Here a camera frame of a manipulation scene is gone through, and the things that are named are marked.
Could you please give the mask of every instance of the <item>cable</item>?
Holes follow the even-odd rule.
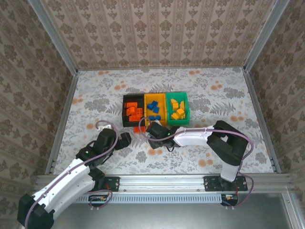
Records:
[[[111,125],[112,127],[113,127],[113,129],[114,129],[114,131],[115,131],[115,134],[116,134],[116,138],[115,138],[115,141],[114,141],[114,143],[113,143],[113,145],[106,151],[106,152],[104,152],[104,153],[102,153],[102,154],[100,154],[100,155],[97,155],[97,156],[95,156],[95,157],[93,157],[93,158],[91,158],[91,159],[88,159],[88,160],[86,160],[86,161],[84,161],[84,162],[82,162],[82,163],[80,163],[80,164],[78,164],[78,165],[76,165],[76,166],[74,166],[73,168],[71,168],[70,170],[68,170],[66,173],[64,173],[58,180],[56,180],[34,203],[33,203],[33,205],[30,207],[30,209],[29,209],[29,211],[28,211],[28,214],[27,214],[27,216],[26,216],[26,218],[25,218],[25,222],[24,222],[24,227],[25,227],[25,229],[28,229],[28,222],[29,222],[29,217],[30,217],[30,214],[31,214],[31,212],[33,211],[33,209],[34,209],[34,207],[39,203],[39,201],[41,201],[42,200],[42,198],[44,198],[47,194],[48,194],[48,192],[50,192],[51,190],[52,190],[52,188],[54,188],[64,177],[66,177],[68,174],[70,174],[73,170],[75,170],[75,169],[77,169],[78,167],[80,167],[80,166],[82,166],[82,165],[84,165],[84,164],[87,164],[87,163],[89,163],[89,162],[91,162],[91,161],[94,161],[94,160],[96,160],[96,159],[98,159],[98,158],[100,158],[100,157],[102,157],[102,156],[104,156],[104,155],[106,155],[107,153],[109,153],[110,151],[112,151],[113,149],[114,149],[114,147],[116,146],[116,144],[117,144],[117,142],[118,142],[118,140],[119,140],[119,134],[118,134],[118,130],[115,128],[115,126],[113,125],[113,123],[111,123],[111,122],[108,122],[108,121],[105,121],[105,120],[100,120],[100,121],[98,121],[96,124],[95,124],[95,127],[97,128],[98,126],[97,126],[97,124],[98,123],[107,123],[107,124],[109,124],[109,125]]]
[[[183,134],[183,133],[187,133],[187,132],[198,132],[198,130],[200,130],[200,128],[195,129],[195,130],[194,130],[194,129],[193,129],[193,130],[182,130],[182,131],[176,132],[176,133],[174,133],[174,134],[172,134],[172,135],[169,135],[169,136],[167,136],[167,137],[164,137],[164,138],[154,139],[154,138],[149,138],[148,136],[146,136],[146,135],[145,135],[145,132],[143,132],[143,131],[141,130],[140,124],[141,124],[141,121],[144,120],[144,119],[149,120],[149,118],[143,117],[143,118],[139,121],[139,130],[140,130],[140,134],[141,134],[143,137],[145,137],[145,138],[147,138],[148,140],[153,141],[153,142],[164,141],[164,140],[167,140],[167,139],[172,138],[172,137],[174,137],[174,136],[176,136],[176,135],[179,135],[179,134]],[[243,134],[241,134],[241,133],[238,133],[238,132],[234,132],[234,131],[230,131],[230,130],[215,130],[215,129],[206,129],[206,128],[201,128],[201,129],[202,129],[203,131],[205,131],[205,132],[217,132],[217,133],[224,133],[224,134],[236,135],[236,136],[239,136],[239,137],[244,138],[244,139],[247,140],[248,143],[250,144],[251,148],[250,148],[249,152],[246,153],[246,154],[243,156],[242,161],[241,161],[241,163],[240,163],[240,166],[238,167],[237,173],[240,174],[240,175],[242,175],[242,176],[244,176],[244,177],[249,178],[249,179],[252,181],[251,188],[250,188],[250,190],[249,190],[249,192],[248,192],[246,198],[245,198],[240,204],[237,204],[237,205],[235,205],[235,206],[231,206],[230,204],[228,204],[228,203],[226,203],[225,201],[223,201],[225,204],[228,204],[231,208],[236,208],[236,207],[241,206],[241,205],[249,198],[249,196],[251,195],[251,193],[252,193],[252,191],[253,191],[253,188],[254,188],[254,180],[252,179],[252,177],[250,177],[250,176],[248,176],[248,175],[245,175],[245,174],[243,174],[243,173],[240,172],[240,169],[241,169],[242,164],[243,164],[243,160],[245,160],[245,158],[248,157],[248,156],[252,153],[252,151],[254,150],[253,142],[252,142],[247,136],[245,136],[245,135],[243,135]]]
[[[173,147],[172,150],[170,150],[168,147],[166,147],[166,148],[167,148],[168,152],[172,152],[175,149],[175,147]]]
[[[94,191],[94,192],[86,192],[86,193],[85,193],[85,194],[94,194],[94,193],[100,193],[100,192],[108,192],[108,193],[110,193],[110,197],[108,198],[108,200],[106,200],[105,203],[103,203],[103,205],[101,205],[100,207],[98,207],[98,209],[105,207],[105,206],[109,203],[109,201],[112,199],[113,192],[112,192],[110,189],[102,189],[102,190],[98,190],[98,191]],[[91,208],[94,208],[94,206],[92,206],[92,201],[93,201],[94,199],[97,199],[97,198],[99,198],[99,197],[92,198],[92,199],[90,200],[89,205],[90,205]]]

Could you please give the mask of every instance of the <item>patterned wallpaper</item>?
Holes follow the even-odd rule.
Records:
[[[275,0],[42,0],[82,70],[243,65]]]
[[[289,2],[250,73],[281,168],[305,209],[304,0]]]
[[[26,0],[0,1],[0,228],[44,174],[71,74]]]

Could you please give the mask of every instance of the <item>orange stain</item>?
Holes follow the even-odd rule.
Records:
[[[72,100],[72,104],[76,104],[77,101],[78,101],[78,99],[77,99],[77,98],[74,98],[74,99]]]
[[[212,164],[213,164],[213,160],[209,159],[209,160],[207,161],[207,163],[208,163],[208,165],[212,165]]]
[[[237,122],[238,121],[238,119],[235,115],[232,115],[230,119],[231,119],[232,122]]]
[[[198,161],[198,165],[199,165],[200,167],[205,167],[205,166],[206,166],[205,160],[200,159],[200,160]]]
[[[156,151],[154,149],[149,149],[148,150],[148,155],[149,156],[155,156],[156,155]]]
[[[87,125],[87,129],[88,130],[91,130],[91,129],[93,129],[94,128],[94,125],[92,124],[92,123],[89,123],[88,125]]]
[[[158,155],[161,155],[163,153],[163,151],[161,149],[158,149],[156,152]]]

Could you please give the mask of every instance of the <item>grey metal panel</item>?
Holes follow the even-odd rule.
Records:
[[[251,49],[249,56],[247,57],[247,60],[244,64],[244,68],[248,71],[250,71],[253,67],[256,59],[261,53],[264,45],[269,39],[273,29],[275,28],[288,3],[289,0],[277,0],[277,2],[275,3],[264,27],[262,28],[261,33],[255,41],[255,44],[253,45],[253,48]]]
[[[69,206],[52,229],[292,229],[281,194],[253,194],[241,207],[220,204]]]
[[[253,103],[253,107],[254,107],[254,110],[255,110],[255,113],[256,113],[257,121],[258,121],[259,126],[260,126],[261,131],[262,131],[262,135],[263,135],[263,138],[264,138],[264,141],[265,141],[267,151],[268,151],[268,153],[271,154],[271,157],[272,157],[273,162],[274,162],[274,167],[276,168],[277,173],[281,173],[280,164],[278,163],[278,160],[277,160],[277,157],[276,157],[276,154],[275,154],[275,149],[273,148],[273,144],[271,142],[271,138],[270,138],[270,135],[269,135],[269,132],[268,132],[268,129],[267,129],[267,125],[266,125],[266,122],[264,120],[263,112],[262,112],[262,109],[259,105],[258,98],[257,98],[257,95],[255,93],[255,89],[254,89],[254,86],[253,86],[253,83],[252,83],[250,73],[247,70],[246,71],[244,70],[244,79],[246,81],[246,84],[247,84],[247,87],[248,87],[248,90],[249,90],[249,94],[250,94],[250,97],[251,97],[251,100],[252,100],[252,103]]]
[[[37,14],[39,20],[41,21],[44,29],[47,31],[49,37],[54,43],[57,51],[61,55],[63,61],[66,63],[68,69],[70,70],[72,76],[76,75],[77,65],[74,63],[72,56],[70,55],[69,49],[66,47],[64,42],[60,37],[60,33],[54,27],[47,11],[45,10],[42,1],[40,0],[29,0],[30,5]]]
[[[69,111],[70,111],[72,100],[73,100],[73,97],[74,97],[74,92],[75,92],[75,89],[76,89],[77,80],[78,80],[77,75],[72,78],[72,82],[71,82],[71,85],[70,85],[70,89],[69,89],[69,92],[68,92],[68,96],[67,96],[67,99],[66,99],[65,106],[63,107],[63,111],[62,111],[62,114],[61,114],[61,121],[59,122],[59,126],[58,126],[57,133],[56,133],[56,136],[55,136],[55,139],[54,139],[54,142],[53,142],[53,146],[52,146],[52,150],[51,150],[51,153],[50,153],[50,157],[49,157],[49,161],[48,161],[48,164],[47,164],[45,174],[49,174],[51,172],[52,164],[53,164],[55,158],[57,158],[57,156],[58,156],[59,149],[61,147],[61,141],[62,141],[63,134],[64,134],[64,131],[65,131],[65,128],[66,128],[67,120],[68,120],[68,117],[69,117]]]

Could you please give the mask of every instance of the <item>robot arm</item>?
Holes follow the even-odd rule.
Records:
[[[77,198],[89,191],[107,189],[105,187],[105,174],[97,166],[103,164],[107,159],[106,155],[97,160],[80,165],[84,161],[91,159],[108,150],[115,141],[116,133],[112,129],[105,128],[100,133],[96,141],[89,143],[81,149],[71,164],[59,174],[51,183],[42,188],[32,196],[25,194],[19,200],[17,220],[25,225],[25,218],[39,197],[53,184],[57,182],[54,188],[48,192],[34,207],[28,221],[30,229],[50,229],[56,218]],[[127,147],[131,142],[129,133],[121,134],[121,139],[117,142],[114,149],[108,156],[113,154],[114,150]]]
[[[224,121],[217,121],[215,125],[207,127],[207,129],[227,130],[241,134],[241,132]],[[161,146],[168,148],[188,145],[209,146],[223,161],[220,177],[228,182],[234,182],[248,144],[247,140],[236,135],[205,132],[202,128],[174,126],[171,129],[167,129],[158,121],[152,122],[146,132],[149,133],[150,138],[154,139],[161,139],[182,132],[164,141],[155,142],[149,140],[149,144],[153,149]]]

